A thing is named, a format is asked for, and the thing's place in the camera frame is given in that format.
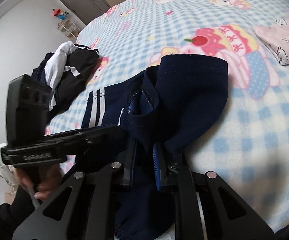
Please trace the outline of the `white toy shelf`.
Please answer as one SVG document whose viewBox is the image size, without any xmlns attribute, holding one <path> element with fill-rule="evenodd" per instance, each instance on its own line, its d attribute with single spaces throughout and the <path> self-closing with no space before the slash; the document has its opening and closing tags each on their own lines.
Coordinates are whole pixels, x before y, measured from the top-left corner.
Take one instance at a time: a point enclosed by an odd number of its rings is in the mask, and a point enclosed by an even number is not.
<svg viewBox="0 0 289 240">
<path fill-rule="evenodd" d="M 76 43 L 81 29 L 74 24 L 70 19 L 62 20 L 58 23 L 58 30 L 64 34 L 73 43 Z"/>
</svg>

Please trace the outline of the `navy white-striped shorts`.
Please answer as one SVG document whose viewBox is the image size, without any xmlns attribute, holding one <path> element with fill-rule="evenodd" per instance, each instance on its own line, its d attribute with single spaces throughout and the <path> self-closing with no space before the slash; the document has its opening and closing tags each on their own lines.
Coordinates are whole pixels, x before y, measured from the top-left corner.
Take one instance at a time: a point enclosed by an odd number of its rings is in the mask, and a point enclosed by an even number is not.
<svg viewBox="0 0 289 240">
<path fill-rule="evenodd" d="M 156 239 L 174 224 L 167 167 L 215 124 L 227 98 L 227 62 L 198 54 L 164 56 L 159 65 L 89 94 L 83 128 L 117 125 L 137 141 L 132 184 L 117 196 L 117 239 Z"/>
</svg>

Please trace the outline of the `folded pink cartoon garment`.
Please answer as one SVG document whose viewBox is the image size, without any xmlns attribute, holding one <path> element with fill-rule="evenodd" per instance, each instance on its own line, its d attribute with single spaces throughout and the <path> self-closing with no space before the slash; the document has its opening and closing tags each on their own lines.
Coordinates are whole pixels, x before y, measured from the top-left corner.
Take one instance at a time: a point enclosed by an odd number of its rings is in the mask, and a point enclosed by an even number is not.
<svg viewBox="0 0 289 240">
<path fill-rule="evenodd" d="M 255 34 L 273 53 L 280 65 L 289 64 L 289 16 L 275 19 L 270 26 L 255 27 Z"/>
</svg>

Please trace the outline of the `pile of dark clothes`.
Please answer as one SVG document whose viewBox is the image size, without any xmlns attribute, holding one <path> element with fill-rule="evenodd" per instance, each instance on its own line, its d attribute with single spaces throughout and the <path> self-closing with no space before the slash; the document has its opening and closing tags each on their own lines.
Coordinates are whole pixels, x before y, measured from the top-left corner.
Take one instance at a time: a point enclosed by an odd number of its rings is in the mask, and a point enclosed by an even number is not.
<svg viewBox="0 0 289 240">
<path fill-rule="evenodd" d="M 73 100 L 85 89 L 100 61 L 98 49 L 73 43 L 62 43 L 48 53 L 33 69 L 31 77 L 51 87 L 48 119 L 67 111 Z"/>
</svg>

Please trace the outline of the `blue checkered cartoon blanket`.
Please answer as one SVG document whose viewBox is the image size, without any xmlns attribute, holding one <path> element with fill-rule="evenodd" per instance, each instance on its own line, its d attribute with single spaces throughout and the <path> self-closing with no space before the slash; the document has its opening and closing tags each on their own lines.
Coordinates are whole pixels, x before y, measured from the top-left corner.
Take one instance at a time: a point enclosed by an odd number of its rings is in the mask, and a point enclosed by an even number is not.
<svg viewBox="0 0 289 240">
<path fill-rule="evenodd" d="M 277 231 L 289 224 L 289 65 L 255 35 L 283 26 L 289 0 L 126 0 L 90 22 L 77 42 L 103 57 L 100 75 L 47 133 L 79 128 L 89 95 L 192 53 L 228 62 L 229 98 L 217 123 L 187 148 L 195 172 L 217 172 Z"/>
</svg>

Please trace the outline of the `red blue plush toy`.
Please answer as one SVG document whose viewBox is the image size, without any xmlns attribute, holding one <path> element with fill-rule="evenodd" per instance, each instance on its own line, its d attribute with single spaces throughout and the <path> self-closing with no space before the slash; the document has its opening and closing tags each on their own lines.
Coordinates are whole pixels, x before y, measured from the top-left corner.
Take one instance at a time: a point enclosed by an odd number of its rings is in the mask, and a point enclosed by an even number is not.
<svg viewBox="0 0 289 240">
<path fill-rule="evenodd" d="M 53 16 L 60 19 L 60 20 L 65 20 L 66 17 L 69 15 L 69 13 L 67 11 L 65 11 L 64 9 L 54 9 L 53 8 Z"/>
</svg>

